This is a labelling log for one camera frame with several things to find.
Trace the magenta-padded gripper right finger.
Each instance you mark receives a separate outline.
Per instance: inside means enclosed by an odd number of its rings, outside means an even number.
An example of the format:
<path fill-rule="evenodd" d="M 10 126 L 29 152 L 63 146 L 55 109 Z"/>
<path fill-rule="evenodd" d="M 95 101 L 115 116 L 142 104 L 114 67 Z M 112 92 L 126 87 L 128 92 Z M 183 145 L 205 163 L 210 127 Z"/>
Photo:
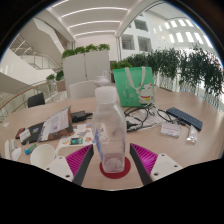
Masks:
<path fill-rule="evenodd" d="M 155 154 L 133 143 L 130 144 L 130 154 L 143 185 L 150 184 L 182 169 L 182 166 L 167 154 Z"/>

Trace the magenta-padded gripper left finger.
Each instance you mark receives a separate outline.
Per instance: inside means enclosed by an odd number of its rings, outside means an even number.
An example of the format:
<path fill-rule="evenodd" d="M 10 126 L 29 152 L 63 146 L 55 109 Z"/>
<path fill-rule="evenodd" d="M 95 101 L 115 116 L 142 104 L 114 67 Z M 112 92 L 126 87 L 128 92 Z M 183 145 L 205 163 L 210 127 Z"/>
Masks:
<path fill-rule="evenodd" d="M 58 156 L 45 170 L 81 186 L 93 155 L 93 145 L 90 144 L 67 157 Z"/>

